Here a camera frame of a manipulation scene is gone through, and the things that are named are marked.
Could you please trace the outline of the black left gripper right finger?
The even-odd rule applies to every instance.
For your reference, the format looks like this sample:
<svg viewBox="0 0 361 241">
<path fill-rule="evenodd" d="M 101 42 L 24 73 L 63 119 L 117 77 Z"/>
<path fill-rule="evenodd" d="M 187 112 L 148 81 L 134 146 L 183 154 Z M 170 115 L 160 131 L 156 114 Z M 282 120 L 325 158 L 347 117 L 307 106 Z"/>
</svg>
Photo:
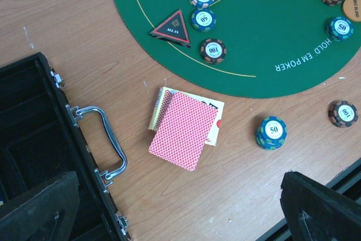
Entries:
<svg viewBox="0 0 361 241">
<path fill-rule="evenodd" d="M 299 172 L 284 174 L 280 204 L 293 240 L 360 240 L 360 204 Z"/>
</svg>

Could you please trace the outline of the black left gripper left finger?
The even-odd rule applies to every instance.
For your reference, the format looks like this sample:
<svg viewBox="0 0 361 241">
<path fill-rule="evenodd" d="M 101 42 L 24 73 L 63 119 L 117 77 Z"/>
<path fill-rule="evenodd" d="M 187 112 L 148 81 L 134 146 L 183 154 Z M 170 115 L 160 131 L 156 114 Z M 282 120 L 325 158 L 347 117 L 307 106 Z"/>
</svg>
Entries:
<svg viewBox="0 0 361 241">
<path fill-rule="evenodd" d="M 1 240 L 68 240 L 80 197 L 76 172 L 63 172 L 1 206 Z"/>
</svg>

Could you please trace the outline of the orange big blind button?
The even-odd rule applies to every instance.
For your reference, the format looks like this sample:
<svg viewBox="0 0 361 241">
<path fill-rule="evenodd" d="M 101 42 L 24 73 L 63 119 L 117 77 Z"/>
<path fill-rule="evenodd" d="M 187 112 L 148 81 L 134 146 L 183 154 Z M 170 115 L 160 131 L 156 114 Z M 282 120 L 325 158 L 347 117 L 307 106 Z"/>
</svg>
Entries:
<svg viewBox="0 0 361 241">
<path fill-rule="evenodd" d="M 361 0 L 344 0 L 342 11 L 344 15 L 353 22 L 361 22 Z"/>
</svg>

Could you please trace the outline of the teal 50 chip stack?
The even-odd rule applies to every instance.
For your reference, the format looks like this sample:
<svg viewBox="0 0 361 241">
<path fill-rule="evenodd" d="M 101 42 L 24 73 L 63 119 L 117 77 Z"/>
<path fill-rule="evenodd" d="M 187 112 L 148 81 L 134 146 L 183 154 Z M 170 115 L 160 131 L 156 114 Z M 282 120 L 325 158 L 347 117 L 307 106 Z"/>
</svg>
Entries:
<svg viewBox="0 0 361 241">
<path fill-rule="evenodd" d="M 269 116 L 262 120 L 255 132 L 257 145 L 268 151 L 281 148 L 285 143 L 288 130 L 285 122 L 276 116 Z"/>
</svg>

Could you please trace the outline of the brown 100 chip stack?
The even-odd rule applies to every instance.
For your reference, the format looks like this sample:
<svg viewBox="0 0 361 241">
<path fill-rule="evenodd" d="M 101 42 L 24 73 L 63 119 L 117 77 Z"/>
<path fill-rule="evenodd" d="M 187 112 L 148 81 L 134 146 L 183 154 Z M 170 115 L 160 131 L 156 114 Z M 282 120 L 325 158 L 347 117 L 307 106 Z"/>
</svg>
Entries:
<svg viewBox="0 0 361 241">
<path fill-rule="evenodd" d="M 348 128 L 357 122 L 358 110 L 348 101 L 334 102 L 329 105 L 328 118 L 334 126 Z"/>
</svg>

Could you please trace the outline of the black triangular all-in marker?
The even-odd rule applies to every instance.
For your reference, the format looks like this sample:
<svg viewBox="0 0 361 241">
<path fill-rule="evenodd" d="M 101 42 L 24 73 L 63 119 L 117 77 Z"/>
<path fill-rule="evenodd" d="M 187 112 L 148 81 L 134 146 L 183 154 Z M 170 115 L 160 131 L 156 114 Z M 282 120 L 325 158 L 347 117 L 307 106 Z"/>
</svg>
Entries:
<svg viewBox="0 0 361 241">
<path fill-rule="evenodd" d="M 192 47 L 182 10 L 177 10 L 175 13 L 170 15 L 160 25 L 152 30 L 149 35 L 186 48 Z"/>
</svg>

